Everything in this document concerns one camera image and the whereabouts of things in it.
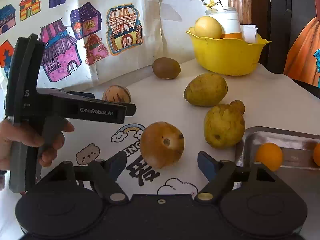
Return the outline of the person's left hand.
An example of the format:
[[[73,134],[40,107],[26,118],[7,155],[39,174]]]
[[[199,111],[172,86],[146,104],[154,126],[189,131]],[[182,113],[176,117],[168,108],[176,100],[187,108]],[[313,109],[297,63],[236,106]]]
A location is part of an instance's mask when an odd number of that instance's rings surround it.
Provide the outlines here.
[[[67,121],[61,132],[57,135],[51,146],[45,148],[39,159],[39,163],[43,167],[49,167],[57,158],[57,151],[61,149],[65,143],[65,136],[62,132],[73,132],[74,126]],[[8,119],[1,121],[1,171],[10,169],[10,149],[13,142],[21,142],[31,147],[41,147],[44,139],[28,124],[21,126],[13,126]]]

